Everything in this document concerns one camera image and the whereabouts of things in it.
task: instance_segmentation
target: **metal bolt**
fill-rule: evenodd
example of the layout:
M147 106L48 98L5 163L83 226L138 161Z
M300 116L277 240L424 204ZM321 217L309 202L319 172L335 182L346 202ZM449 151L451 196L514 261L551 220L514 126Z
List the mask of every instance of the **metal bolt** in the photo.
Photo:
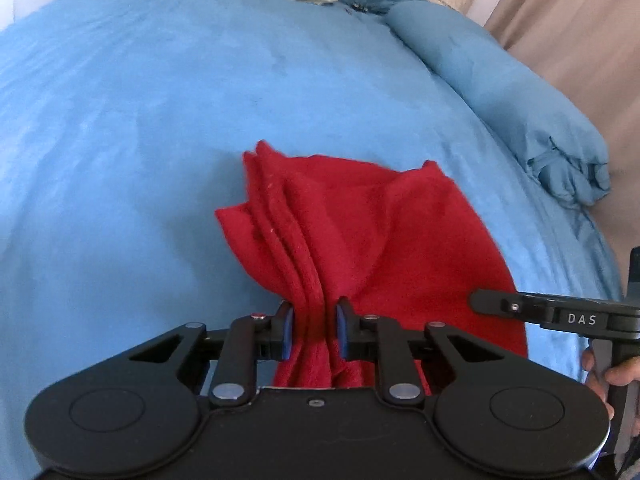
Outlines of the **metal bolt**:
M420 395L420 388L415 384L399 383L389 388L389 393L394 399L411 400Z
M244 395L244 388L236 383L222 383L213 388L212 393L221 400L238 400Z

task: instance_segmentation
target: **red garment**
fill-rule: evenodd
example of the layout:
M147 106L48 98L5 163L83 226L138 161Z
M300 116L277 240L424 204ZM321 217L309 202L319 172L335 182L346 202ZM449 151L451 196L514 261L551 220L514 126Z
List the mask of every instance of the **red garment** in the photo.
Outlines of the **red garment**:
M274 385L374 384L373 367L340 359L335 303L421 330L452 324L525 356L524 325L481 316L476 288L513 292L484 224L435 162L397 171L315 155L288 158L259 142L244 154L248 202L216 211L246 272L294 305L291 358Z

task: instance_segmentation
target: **blue blanket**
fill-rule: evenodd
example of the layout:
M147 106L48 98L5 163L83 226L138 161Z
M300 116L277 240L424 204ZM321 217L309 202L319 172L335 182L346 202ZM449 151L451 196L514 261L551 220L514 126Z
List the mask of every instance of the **blue blanket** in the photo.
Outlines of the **blue blanket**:
M618 299L587 213L425 62L383 18L293 0L58 0L0 34L0 478L37 470L22 418L48 384L184 322L276 309L213 216L244 201L241 153L260 139L395 170L436 160L519 289ZM527 337L578 376L576 336Z

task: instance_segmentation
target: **folded red fabric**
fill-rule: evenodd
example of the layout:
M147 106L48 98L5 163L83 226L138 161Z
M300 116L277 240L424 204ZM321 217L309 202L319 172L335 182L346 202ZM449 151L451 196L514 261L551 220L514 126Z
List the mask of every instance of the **folded red fabric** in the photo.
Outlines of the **folded red fabric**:
M404 328L452 324L517 354L524 325L475 314L476 288L513 292L487 229L435 162L399 173L328 156L286 157L265 142L244 154L248 201L216 217L246 272L294 305L294 342L274 385L374 384L374 369L345 362L335 303L396 318Z

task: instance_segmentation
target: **curtain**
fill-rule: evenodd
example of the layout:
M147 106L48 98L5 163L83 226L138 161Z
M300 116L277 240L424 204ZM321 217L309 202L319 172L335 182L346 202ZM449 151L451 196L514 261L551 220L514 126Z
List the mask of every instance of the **curtain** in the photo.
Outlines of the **curtain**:
M640 0L500 0L485 27L562 91L609 146L611 193L592 209L626 285L640 246Z

